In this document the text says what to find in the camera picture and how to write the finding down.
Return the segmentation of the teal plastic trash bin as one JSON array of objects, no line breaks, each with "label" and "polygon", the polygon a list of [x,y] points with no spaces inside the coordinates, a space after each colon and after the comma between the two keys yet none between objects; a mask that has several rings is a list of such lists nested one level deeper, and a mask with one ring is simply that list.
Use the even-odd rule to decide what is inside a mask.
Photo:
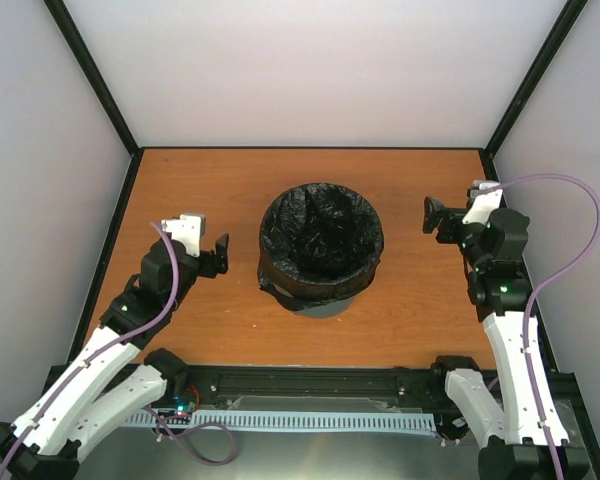
[{"label": "teal plastic trash bin", "polygon": [[313,319],[325,319],[337,317],[345,312],[354,302],[354,297],[345,300],[334,301],[328,304],[314,306],[295,312],[295,315]]}]

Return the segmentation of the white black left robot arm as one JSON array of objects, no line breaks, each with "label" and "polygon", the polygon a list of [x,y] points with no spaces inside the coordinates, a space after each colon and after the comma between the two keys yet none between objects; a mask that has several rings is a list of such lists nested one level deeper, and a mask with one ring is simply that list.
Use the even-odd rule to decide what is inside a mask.
[{"label": "white black left robot arm", "polygon": [[161,348],[117,385],[112,380],[165,328],[200,277],[228,270],[228,235],[194,252],[197,234],[162,232],[82,351],[32,407],[0,422],[0,478],[72,479],[87,456],[141,408],[181,400],[187,365]]}]

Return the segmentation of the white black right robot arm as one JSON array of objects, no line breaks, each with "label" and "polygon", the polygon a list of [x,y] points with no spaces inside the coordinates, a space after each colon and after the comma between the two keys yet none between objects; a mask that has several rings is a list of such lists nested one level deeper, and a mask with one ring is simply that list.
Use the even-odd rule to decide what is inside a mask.
[{"label": "white black right robot arm", "polygon": [[582,479],[588,454],[571,443],[556,411],[538,340],[525,309],[532,287],[522,272],[530,220],[505,208],[501,194],[476,196],[466,208],[427,197],[422,230],[458,246],[468,295],[496,361],[499,399],[467,357],[439,357],[446,396],[458,407],[480,447],[482,479]]}]

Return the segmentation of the black plastic trash bag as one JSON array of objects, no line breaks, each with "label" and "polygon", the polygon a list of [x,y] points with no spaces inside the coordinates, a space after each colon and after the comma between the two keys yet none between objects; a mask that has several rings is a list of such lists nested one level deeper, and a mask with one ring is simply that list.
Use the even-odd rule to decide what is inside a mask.
[{"label": "black plastic trash bag", "polygon": [[258,236],[259,289],[295,313],[348,303],[373,282],[384,251],[380,217],[358,192],[308,183],[281,193]]}]

